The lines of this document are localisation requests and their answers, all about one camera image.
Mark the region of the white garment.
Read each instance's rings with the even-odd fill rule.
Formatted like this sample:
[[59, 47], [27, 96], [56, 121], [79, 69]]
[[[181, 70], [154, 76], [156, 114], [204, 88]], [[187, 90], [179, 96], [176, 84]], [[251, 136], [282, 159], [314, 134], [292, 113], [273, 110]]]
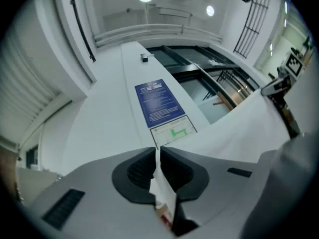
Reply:
[[[275, 106], [260, 92], [255, 92], [248, 100], [208, 128], [164, 147], [213, 158], [256, 163], [261, 154], [267, 151], [273, 152], [274, 158], [276, 150], [287, 140], [287, 128]], [[155, 179], [151, 182], [151, 191], [161, 203], [162, 220], [172, 230], [176, 193], [161, 170], [160, 149], [157, 154], [158, 169]], [[206, 224], [211, 223], [214, 229], [225, 231], [241, 229], [262, 191], [258, 193], [254, 186], [250, 185], [240, 194], [238, 200]]]

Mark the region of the black window frame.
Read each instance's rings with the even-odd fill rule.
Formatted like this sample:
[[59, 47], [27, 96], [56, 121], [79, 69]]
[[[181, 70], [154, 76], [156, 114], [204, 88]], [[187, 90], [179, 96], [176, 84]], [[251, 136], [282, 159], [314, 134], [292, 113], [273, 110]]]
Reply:
[[227, 92], [206, 72], [208, 69], [241, 68], [228, 57], [210, 47], [198, 45], [162, 45], [151, 47], [147, 50], [183, 87], [210, 124], [215, 123], [230, 112], [225, 105], [213, 105], [213, 103], [220, 101], [217, 92], [221, 92], [233, 106], [238, 106]]

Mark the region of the white roller shutter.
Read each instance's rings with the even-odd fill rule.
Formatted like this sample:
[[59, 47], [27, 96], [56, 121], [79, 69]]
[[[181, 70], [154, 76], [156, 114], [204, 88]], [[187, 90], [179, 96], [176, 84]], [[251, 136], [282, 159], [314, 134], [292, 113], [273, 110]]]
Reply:
[[24, 132], [61, 91], [28, 56], [15, 32], [0, 42], [0, 136], [19, 143]]

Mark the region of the white ceiling pipes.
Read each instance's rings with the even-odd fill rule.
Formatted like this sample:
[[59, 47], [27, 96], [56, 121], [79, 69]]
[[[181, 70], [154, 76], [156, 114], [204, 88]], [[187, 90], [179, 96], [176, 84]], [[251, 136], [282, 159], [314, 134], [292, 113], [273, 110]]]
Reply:
[[194, 38], [203, 39], [213, 43], [222, 43], [221, 35], [186, 25], [176, 24], [140, 24], [121, 27], [94, 36], [97, 48], [110, 46], [121, 42], [139, 41], [156, 38]]

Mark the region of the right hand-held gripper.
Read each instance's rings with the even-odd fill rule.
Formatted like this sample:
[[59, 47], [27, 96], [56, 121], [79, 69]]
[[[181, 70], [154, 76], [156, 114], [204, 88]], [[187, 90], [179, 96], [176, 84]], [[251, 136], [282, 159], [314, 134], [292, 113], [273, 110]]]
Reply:
[[278, 78], [261, 89], [262, 96], [270, 96], [288, 90], [296, 83], [304, 72], [305, 66], [293, 52], [288, 52], [286, 58], [277, 68]]

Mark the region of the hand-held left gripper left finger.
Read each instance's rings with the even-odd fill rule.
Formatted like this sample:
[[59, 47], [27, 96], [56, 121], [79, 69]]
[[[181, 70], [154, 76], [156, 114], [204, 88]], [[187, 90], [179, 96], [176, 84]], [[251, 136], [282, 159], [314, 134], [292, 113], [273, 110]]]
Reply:
[[52, 238], [174, 239], [149, 192], [156, 149], [88, 162], [45, 189], [31, 204]]

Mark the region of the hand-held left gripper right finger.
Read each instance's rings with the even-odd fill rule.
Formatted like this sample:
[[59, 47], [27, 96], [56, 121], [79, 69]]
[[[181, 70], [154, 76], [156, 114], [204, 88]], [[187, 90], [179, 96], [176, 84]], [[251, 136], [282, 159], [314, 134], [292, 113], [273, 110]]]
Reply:
[[253, 185], [262, 191], [273, 152], [256, 163], [203, 156], [173, 147], [160, 149], [160, 167], [176, 193], [172, 232], [182, 236], [217, 217]]

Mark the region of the white floor plan sheet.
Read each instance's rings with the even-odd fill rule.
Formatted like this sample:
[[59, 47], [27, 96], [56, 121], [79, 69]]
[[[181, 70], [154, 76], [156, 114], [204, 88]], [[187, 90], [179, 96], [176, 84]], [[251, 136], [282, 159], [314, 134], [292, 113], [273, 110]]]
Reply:
[[183, 137], [197, 133], [196, 128], [187, 115], [153, 127], [150, 131], [157, 149]]

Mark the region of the black railing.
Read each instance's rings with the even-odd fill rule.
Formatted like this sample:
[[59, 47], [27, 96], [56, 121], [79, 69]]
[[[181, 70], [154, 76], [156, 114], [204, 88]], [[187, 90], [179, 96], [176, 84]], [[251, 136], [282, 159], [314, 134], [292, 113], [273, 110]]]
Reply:
[[259, 88], [259, 85], [241, 68], [208, 69], [206, 72], [236, 104], [243, 102]]

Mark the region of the black wall conduit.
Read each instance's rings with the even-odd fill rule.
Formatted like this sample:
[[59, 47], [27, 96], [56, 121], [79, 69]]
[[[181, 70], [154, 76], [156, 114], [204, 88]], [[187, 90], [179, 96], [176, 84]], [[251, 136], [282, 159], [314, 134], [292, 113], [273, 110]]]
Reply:
[[94, 54], [93, 54], [93, 52], [92, 52], [92, 50], [91, 50], [91, 48], [89, 46], [89, 43], [87, 41], [87, 38], [85, 36], [84, 30], [83, 30], [83, 27], [82, 27], [82, 24], [81, 24], [81, 21], [80, 21], [80, 17], [79, 17], [77, 6], [76, 6], [76, 1], [75, 0], [71, 0], [70, 4], [73, 7], [75, 18], [76, 18], [76, 21], [77, 21], [77, 24], [78, 24], [78, 27], [79, 27], [79, 31], [80, 31], [81, 37], [82, 37], [82, 39], [84, 41], [85, 47], [86, 47], [86, 49], [88, 51], [89, 58], [92, 60], [92, 62], [95, 62], [96, 61], [95, 56], [94, 56]]

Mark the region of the blue notice poster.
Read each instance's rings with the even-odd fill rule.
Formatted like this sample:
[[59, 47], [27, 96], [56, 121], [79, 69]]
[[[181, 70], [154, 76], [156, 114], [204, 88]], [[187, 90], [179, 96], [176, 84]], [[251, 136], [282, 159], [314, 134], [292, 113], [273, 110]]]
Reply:
[[135, 90], [148, 128], [185, 115], [185, 111], [164, 80], [137, 85]]

